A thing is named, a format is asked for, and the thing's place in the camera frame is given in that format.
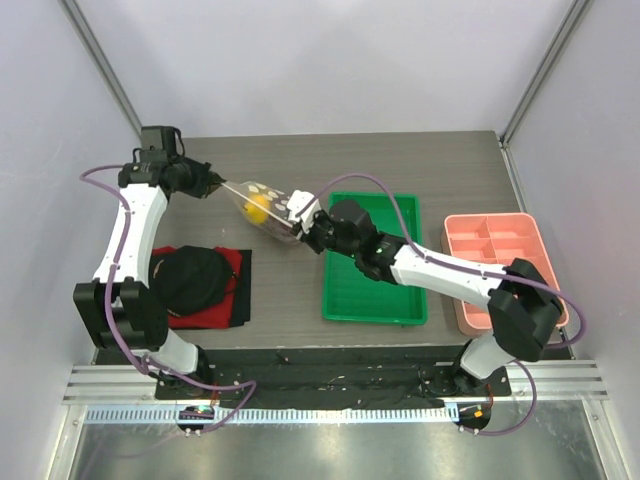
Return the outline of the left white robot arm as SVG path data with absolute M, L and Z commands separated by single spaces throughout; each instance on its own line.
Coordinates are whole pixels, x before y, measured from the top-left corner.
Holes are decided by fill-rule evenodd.
M 187 157 L 181 131 L 145 126 L 132 158 L 115 166 L 117 183 L 80 180 L 118 202 L 104 256 L 88 282 L 73 291 L 73 302 L 95 347 L 118 351 L 142 375 L 200 399 L 215 390 L 204 350 L 180 338 L 149 286 L 149 266 L 160 220 L 175 193 L 206 198 L 224 180 L 208 163 Z

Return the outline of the clear dotted zip bag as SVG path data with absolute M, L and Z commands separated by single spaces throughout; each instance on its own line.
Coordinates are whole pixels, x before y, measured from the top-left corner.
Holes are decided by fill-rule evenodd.
M 226 181 L 222 187 L 249 224 L 286 245 L 299 244 L 289 220 L 290 193 L 256 181 Z

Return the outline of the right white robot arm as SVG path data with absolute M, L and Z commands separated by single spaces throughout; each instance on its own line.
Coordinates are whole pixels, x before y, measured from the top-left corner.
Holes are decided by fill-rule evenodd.
M 352 199 L 324 210 L 312 194 L 295 191 L 286 210 L 292 233 L 315 252 L 349 257 L 373 281 L 431 290 L 488 313 L 490 332 L 468 341 L 437 375 L 446 394 L 475 394 L 511 361 L 538 361 L 563 315 L 558 293 L 527 260 L 485 264 L 433 252 L 408 234 L 379 231 Z

